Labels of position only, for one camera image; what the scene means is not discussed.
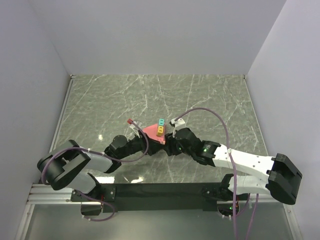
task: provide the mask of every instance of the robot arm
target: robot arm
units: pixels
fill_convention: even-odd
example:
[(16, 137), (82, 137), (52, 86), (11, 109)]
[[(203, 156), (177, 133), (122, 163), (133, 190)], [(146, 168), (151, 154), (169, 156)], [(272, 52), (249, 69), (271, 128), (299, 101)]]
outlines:
[[(233, 168), (225, 145), (213, 141), (200, 140), (189, 128), (185, 127), (186, 123), (182, 118), (177, 121), (173, 119), (170, 124), (174, 127), (173, 132), (163, 135), (156, 134), (158, 124), (143, 129), (149, 143), (148, 155), (152, 156), (160, 150), (164, 150), (168, 156), (179, 155), (181, 153), (187, 154), (202, 165)], [(135, 132), (135, 137), (127, 140), (125, 136), (117, 135), (104, 150), (105, 155), (123, 159), (137, 152), (145, 151), (146, 140), (133, 125), (130, 125), (130, 128)], [(38, 162), (37, 168), (42, 172), (53, 155), (70, 147), (79, 147), (79, 145), (74, 140), (67, 141), (43, 157)], [(241, 200), (245, 200), (249, 193), (260, 193), (270, 194), (274, 199), (284, 204), (295, 204), (302, 174), (287, 156), (282, 154), (277, 154), (276, 157), (258, 156), (234, 149), (229, 149), (229, 151), (232, 152), (236, 169), (248, 174), (247, 176), (237, 176), (236, 194), (240, 196)], [(101, 199), (101, 196), (104, 196), (107, 202), (112, 202), (115, 196), (117, 198), (116, 191), (109, 191), (113, 195), (106, 196), (102, 193), (105, 191), (102, 190), (102, 185), (94, 176), (88, 173), (88, 170), (98, 170), (108, 174), (116, 171), (120, 166), (121, 162), (92, 154), (90, 151), (69, 150), (62, 153), (48, 166), (45, 178), (54, 190), (72, 188), (81, 191), (91, 198)], [(234, 191), (233, 178), (233, 174), (227, 174), (220, 183), (204, 183), (201, 186), (200, 196), (204, 197), (206, 201), (232, 200), (232, 193)], [(142, 183), (138, 186), (135, 183), (130, 184), (130, 186), (139, 188), (133, 193), (134, 197), (142, 189), (144, 190), (139, 192), (140, 197), (143, 197), (146, 193), (148, 197), (157, 195), (156, 192), (150, 192), (145, 189), (148, 188), (147, 184)], [(161, 188), (161, 183), (153, 184), (152, 189), (157, 188)], [(191, 191), (190, 185), (186, 186), (185, 189), (183, 193)], [(121, 191), (128, 193), (122, 193), (122, 196), (129, 196), (131, 194), (128, 186), (125, 186), (125, 184), (117, 186), (117, 192), (120, 194)], [(170, 195), (174, 196), (175, 193), (177, 193), (177, 190), (170, 193)], [(194, 192), (190, 192), (191, 195), (198, 193), (199, 190), (196, 189)]]
[[(227, 150), (223, 144), (212, 141), (200, 141), (185, 121), (172, 119), (173, 134), (184, 153), (203, 165), (233, 169), (229, 153), (232, 153), (237, 171), (246, 176), (237, 176), (236, 194), (268, 194), (277, 201), (293, 205), (296, 203), (301, 172), (283, 154), (276, 157), (259, 156), (234, 149)], [(234, 191), (234, 177), (228, 183), (228, 189)]]

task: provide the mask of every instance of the gray marble surface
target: gray marble surface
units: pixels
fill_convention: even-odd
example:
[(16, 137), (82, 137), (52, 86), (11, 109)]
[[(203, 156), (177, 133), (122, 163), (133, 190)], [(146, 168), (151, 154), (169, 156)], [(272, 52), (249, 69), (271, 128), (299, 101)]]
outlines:
[[(69, 139), (103, 151), (116, 135), (132, 137), (127, 119), (143, 127), (172, 118), (194, 107), (216, 111), (225, 120), (230, 146), (266, 155), (259, 125), (242, 75), (77, 75), (72, 80), (55, 145)], [(184, 117), (201, 140), (226, 144), (224, 128), (211, 113), (197, 110)], [(172, 131), (168, 125), (166, 132)], [(136, 158), (136, 153), (127, 159)], [(219, 182), (231, 169), (203, 166), (180, 154), (164, 151), (123, 163), (112, 174), (93, 171), (106, 183)]]

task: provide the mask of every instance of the white bracket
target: white bracket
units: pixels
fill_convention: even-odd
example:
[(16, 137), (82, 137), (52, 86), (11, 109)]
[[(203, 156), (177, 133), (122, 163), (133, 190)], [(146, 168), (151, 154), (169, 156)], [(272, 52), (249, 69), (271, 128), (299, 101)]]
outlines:
[(175, 120), (175, 118), (173, 118), (171, 121), (170, 121), (170, 124), (172, 126), (174, 126), (174, 129), (173, 129), (173, 132), (172, 132), (172, 136), (175, 137), (176, 135), (176, 132), (180, 129), (183, 129), (186, 127), (186, 122), (185, 120), (183, 120), (182, 118), (179, 118), (177, 121)]

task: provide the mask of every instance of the white enclosure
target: white enclosure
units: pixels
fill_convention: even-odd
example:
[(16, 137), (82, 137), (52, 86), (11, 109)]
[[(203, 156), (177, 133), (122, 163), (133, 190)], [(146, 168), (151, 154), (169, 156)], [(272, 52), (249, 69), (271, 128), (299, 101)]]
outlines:
[(30, 0), (73, 74), (246, 74), (285, 0)]
[(294, 206), (320, 239), (317, 0), (0, 2), (1, 239), (14, 239), (70, 74), (243, 74), (270, 155), (303, 174)]

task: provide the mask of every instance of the purple cable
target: purple cable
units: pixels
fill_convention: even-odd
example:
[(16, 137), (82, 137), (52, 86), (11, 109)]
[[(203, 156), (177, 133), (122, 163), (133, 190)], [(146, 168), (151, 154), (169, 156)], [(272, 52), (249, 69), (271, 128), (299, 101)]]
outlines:
[[(208, 111), (212, 114), (214, 114), (219, 120), (220, 122), (222, 123), (223, 125), (223, 128), (224, 128), (224, 131), (225, 131), (225, 138), (226, 138), (226, 148), (227, 150), (229, 150), (230, 148), (230, 142), (229, 142), (229, 133), (228, 133), (228, 129), (227, 129), (227, 125), (225, 124), (224, 120), (214, 111), (212, 111), (211, 109), (209, 108), (206, 108), (206, 107), (195, 107), (195, 108), (191, 108), (189, 109), (188, 111), (182, 113), (180, 116), (178, 116), (175, 121), (177, 121), (178, 119), (182, 118), (184, 115), (194, 111), (194, 110), (205, 110), (205, 111)], [(234, 231), (234, 237), (236, 240), (239, 239), (239, 236), (238, 236), (238, 228), (237, 228), (237, 211), (236, 211), (236, 198), (237, 198), (237, 170), (236, 170), (236, 164), (235, 164), (235, 161), (231, 155), (231, 152), (228, 153), (229, 156), (230, 156), (230, 161), (231, 161), (231, 164), (232, 164), (232, 168), (233, 168), (233, 175), (234, 175), (234, 178), (233, 178), (233, 197), (232, 197), (232, 215), (233, 215), (233, 231)]]
[(255, 216), (255, 213), (256, 213), (257, 205), (258, 205), (258, 198), (259, 198), (259, 194), (257, 193), (256, 197), (255, 197), (255, 204), (254, 204), (254, 207), (253, 207), (253, 211), (252, 211), (250, 223), (249, 223), (249, 226), (248, 226), (248, 230), (246, 231), (245, 240), (248, 240), (248, 237), (249, 237), (249, 234), (250, 234), (250, 230), (251, 230), (251, 227), (252, 227), (252, 223), (254, 222), (254, 216)]
[[(48, 170), (48, 167), (49, 165), (57, 158), (59, 157), (61, 154), (65, 153), (66, 151), (69, 151), (69, 150), (79, 150), (79, 151), (82, 151), (82, 152), (85, 152), (85, 153), (92, 153), (92, 154), (96, 154), (96, 155), (99, 155), (99, 156), (102, 156), (102, 157), (105, 157), (107, 159), (110, 159), (110, 160), (114, 160), (114, 161), (117, 161), (117, 162), (121, 162), (121, 163), (132, 163), (132, 162), (135, 162), (135, 161), (138, 161), (140, 160), (141, 158), (143, 158), (147, 153), (148, 153), (148, 150), (149, 150), (149, 141), (148, 141), (148, 138), (146, 136), (146, 134), (144, 133), (144, 131), (137, 125), (135, 124), (133, 121), (130, 122), (130, 124), (134, 125), (138, 130), (139, 132), (143, 135), (144, 139), (145, 139), (145, 143), (146, 143), (146, 147), (145, 147), (145, 151), (143, 152), (143, 154), (141, 156), (139, 156), (137, 159), (134, 159), (134, 160), (129, 160), (129, 161), (125, 161), (125, 160), (120, 160), (120, 159), (116, 159), (116, 158), (113, 158), (113, 157), (110, 157), (108, 155), (106, 155), (104, 152), (98, 152), (98, 151), (92, 151), (92, 150), (89, 150), (89, 149), (86, 149), (86, 148), (83, 148), (83, 147), (78, 147), (78, 146), (73, 146), (73, 147), (69, 147), (69, 148), (66, 148), (66, 149), (63, 149), (59, 152), (57, 152), (55, 155), (53, 155), (50, 160), (46, 163), (46, 165), (44, 166), (43, 170), (42, 170), (42, 174), (41, 174), (41, 181), (44, 185), (49, 185), (46, 181), (46, 172)], [(105, 201), (101, 201), (101, 200), (98, 200), (98, 199), (94, 199), (92, 197), (89, 197), (87, 195), (85, 195), (83, 192), (80, 192), (78, 190), (78, 192), (81, 194), (81, 196), (83, 196), (84, 198), (88, 199), (88, 200), (91, 200), (91, 201), (94, 201), (94, 202), (99, 202), (101, 204), (105, 204), (109, 207), (112, 208), (112, 214), (110, 216), (108, 216), (107, 218), (104, 218), (104, 219), (91, 219), (91, 218), (88, 218), (88, 217), (85, 217), (86, 219), (90, 219), (91, 221), (93, 222), (102, 222), (102, 221), (106, 221), (106, 220), (109, 220), (110, 218), (112, 218), (114, 215), (115, 215), (115, 212), (116, 212), (116, 209), (115, 207), (108, 203), (108, 202), (105, 202)]]

